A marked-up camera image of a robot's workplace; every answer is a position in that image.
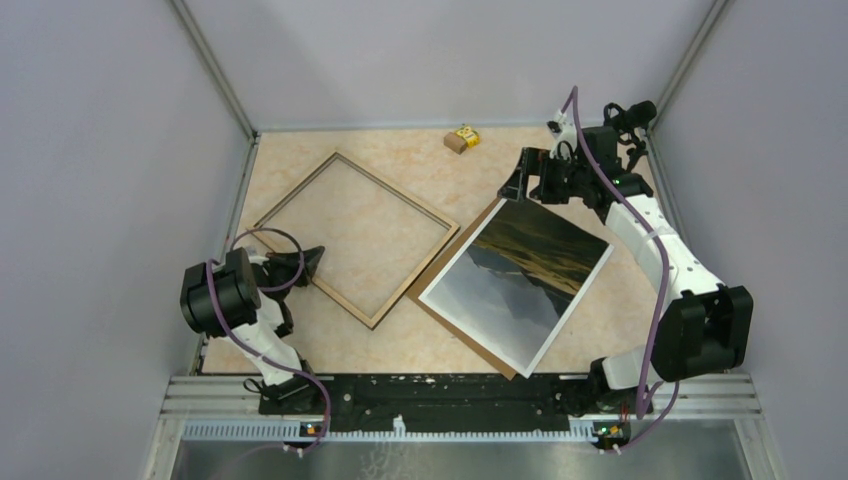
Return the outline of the landscape photo print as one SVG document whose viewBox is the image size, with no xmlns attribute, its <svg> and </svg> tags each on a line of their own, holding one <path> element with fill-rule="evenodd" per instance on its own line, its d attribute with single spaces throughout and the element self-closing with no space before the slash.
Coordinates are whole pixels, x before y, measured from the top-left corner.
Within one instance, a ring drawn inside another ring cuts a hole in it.
<svg viewBox="0 0 848 480">
<path fill-rule="evenodd" d="M 420 299 L 528 378 L 614 247 L 537 203 L 499 200 Z"/>
</svg>

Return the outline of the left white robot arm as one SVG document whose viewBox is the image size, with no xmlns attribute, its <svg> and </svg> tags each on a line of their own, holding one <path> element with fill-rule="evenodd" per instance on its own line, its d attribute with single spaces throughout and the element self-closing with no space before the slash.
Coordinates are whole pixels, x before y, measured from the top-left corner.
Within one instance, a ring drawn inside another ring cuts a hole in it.
<svg viewBox="0 0 848 480">
<path fill-rule="evenodd" d="M 179 294 L 187 325 L 237 349 L 259 371 L 243 388 L 260 398 L 263 415 L 322 415 L 327 400 L 314 371 L 286 342 L 294 320 L 286 305 L 293 288 L 311 284 L 325 248 L 251 254 L 238 248 L 217 266 L 198 263 L 184 271 Z"/>
</svg>

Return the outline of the wooden picture frame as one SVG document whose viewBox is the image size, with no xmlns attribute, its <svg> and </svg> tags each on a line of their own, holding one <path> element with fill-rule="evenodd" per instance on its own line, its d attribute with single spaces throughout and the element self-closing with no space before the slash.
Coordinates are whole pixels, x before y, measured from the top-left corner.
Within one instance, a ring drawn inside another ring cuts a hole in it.
<svg viewBox="0 0 848 480">
<path fill-rule="evenodd" d="M 399 183 L 339 152 L 287 188 L 252 226 L 259 249 L 286 251 L 284 230 L 325 252 L 312 283 L 375 329 L 459 225 Z"/>
</svg>

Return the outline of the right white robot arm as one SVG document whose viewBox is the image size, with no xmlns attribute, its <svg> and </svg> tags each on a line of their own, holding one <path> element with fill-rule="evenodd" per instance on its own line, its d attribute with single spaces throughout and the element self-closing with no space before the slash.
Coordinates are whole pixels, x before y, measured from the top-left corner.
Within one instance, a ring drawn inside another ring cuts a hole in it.
<svg viewBox="0 0 848 480">
<path fill-rule="evenodd" d="M 586 385 L 589 404 L 612 412 L 634 395 L 644 415 L 665 384 L 740 366 L 746 357 L 754 300 L 743 286 L 718 278 L 682 240 L 648 182 L 623 166 L 621 144 L 638 140 L 609 126 L 555 128 L 549 149 L 525 147 L 499 197 L 566 204 L 594 211 L 626 247 L 657 295 L 644 345 L 595 361 Z"/>
</svg>

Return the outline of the brown backing board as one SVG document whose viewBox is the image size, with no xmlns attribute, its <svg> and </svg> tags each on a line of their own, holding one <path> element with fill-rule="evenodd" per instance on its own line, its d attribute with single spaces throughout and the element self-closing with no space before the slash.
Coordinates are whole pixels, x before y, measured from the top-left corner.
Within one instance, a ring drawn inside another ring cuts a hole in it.
<svg viewBox="0 0 848 480">
<path fill-rule="evenodd" d="M 447 264 L 453 258 L 453 256 L 460 251 L 460 248 L 462 247 L 464 242 L 471 238 L 474 231 L 482 225 L 484 219 L 490 213 L 494 212 L 495 208 L 498 206 L 499 203 L 500 200 L 498 198 L 493 199 L 480 212 L 480 214 L 467 227 L 465 227 L 446 248 L 443 249 L 443 251 L 438 255 L 438 257 L 434 259 L 422 271 L 422 273 L 407 290 L 406 296 L 414 304 L 420 307 L 425 313 L 427 313 L 431 318 L 438 322 L 443 328 L 445 328 L 450 334 L 455 336 L 460 342 L 462 342 L 465 346 L 467 346 L 475 354 L 482 358 L 486 363 L 492 366 L 500 375 L 502 375 L 507 380 L 512 380 L 517 374 L 516 370 L 508 366 L 504 361 L 498 359 L 493 353 L 483 348 L 478 342 L 473 340 L 469 335 L 461 331 L 458 327 L 452 325 L 447 319 L 443 318 L 440 314 L 436 313 L 431 307 L 425 305 L 424 302 L 420 299 L 420 296 L 423 294 L 424 290 L 435 281 L 436 277 L 442 272 L 444 268 L 447 267 Z"/>
</svg>

